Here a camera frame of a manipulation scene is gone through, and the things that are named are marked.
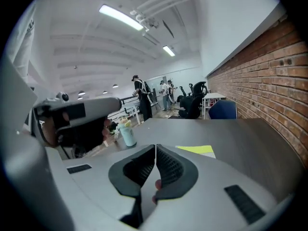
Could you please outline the person's left hand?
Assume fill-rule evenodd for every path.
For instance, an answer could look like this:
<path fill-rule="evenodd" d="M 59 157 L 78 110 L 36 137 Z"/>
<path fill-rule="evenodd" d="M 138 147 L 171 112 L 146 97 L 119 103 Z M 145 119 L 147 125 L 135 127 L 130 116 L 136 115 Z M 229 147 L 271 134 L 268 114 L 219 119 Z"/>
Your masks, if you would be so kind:
<path fill-rule="evenodd" d="M 111 120 L 107 119 L 104 121 L 104 128 L 102 130 L 103 141 L 107 140 L 111 135 L 108 127 L 111 125 Z M 45 145 L 51 148 L 56 148 L 58 146 L 58 140 L 56 137 L 56 129 L 54 125 L 53 118 L 50 116 L 45 118 L 44 124 L 42 126 L 42 132 L 45 137 Z"/>

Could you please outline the person's right hand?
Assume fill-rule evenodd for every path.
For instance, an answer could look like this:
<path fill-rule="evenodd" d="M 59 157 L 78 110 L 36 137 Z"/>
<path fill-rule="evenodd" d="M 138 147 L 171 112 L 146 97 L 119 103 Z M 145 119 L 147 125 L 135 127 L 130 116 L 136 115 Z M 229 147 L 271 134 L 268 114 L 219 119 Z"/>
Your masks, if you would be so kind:
<path fill-rule="evenodd" d="M 158 191 L 161 190 L 161 188 L 162 188 L 162 182 L 161 182 L 161 180 L 157 180 L 157 181 L 155 182 L 155 187 L 156 187 L 156 193 L 152 196 L 152 202 L 156 205 L 156 204 L 157 204 L 156 194 L 157 194 Z"/>

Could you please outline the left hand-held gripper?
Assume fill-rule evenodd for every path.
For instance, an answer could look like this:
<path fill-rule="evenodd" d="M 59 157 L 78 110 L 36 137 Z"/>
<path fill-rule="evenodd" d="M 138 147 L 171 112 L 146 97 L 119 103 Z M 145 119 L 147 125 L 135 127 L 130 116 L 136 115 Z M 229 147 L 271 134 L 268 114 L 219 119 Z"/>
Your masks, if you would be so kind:
<path fill-rule="evenodd" d="M 103 143 L 104 121 L 120 109 L 121 101 L 115 97 L 69 101 L 67 94 L 59 93 L 32 108 L 32 136 L 46 142 L 42 126 L 51 116 L 63 152 L 70 148 L 73 154 L 85 154 Z"/>

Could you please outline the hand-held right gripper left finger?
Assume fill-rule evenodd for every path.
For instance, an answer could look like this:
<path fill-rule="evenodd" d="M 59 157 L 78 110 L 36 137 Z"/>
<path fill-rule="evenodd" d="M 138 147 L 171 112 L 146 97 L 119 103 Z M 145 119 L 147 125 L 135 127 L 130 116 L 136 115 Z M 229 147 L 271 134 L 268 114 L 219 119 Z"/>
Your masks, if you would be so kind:
<path fill-rule="evenodd" d="M 134 198 L 132 211 L 120 221 L 138 228 L 143 223 L 141 211 L 141 188 L 155 165 L 155 146 L 144 149 L 114 163 L 108 177 L 115 189 L 123 196 Z"/>

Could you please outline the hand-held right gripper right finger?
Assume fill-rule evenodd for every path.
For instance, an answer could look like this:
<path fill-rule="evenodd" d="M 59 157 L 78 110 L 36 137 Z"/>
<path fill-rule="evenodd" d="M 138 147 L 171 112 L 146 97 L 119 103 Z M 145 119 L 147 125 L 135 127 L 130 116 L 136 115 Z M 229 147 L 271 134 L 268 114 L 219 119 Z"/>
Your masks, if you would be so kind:
<path fill-rule="evenodd" d="M 199 172 L 197 166 L 184 156 L 161 144 L 156 145 L 156 167 L 161 187 L 154 195 L 156 202 L 182 200 L 195 202 L 195 185 Z"/>

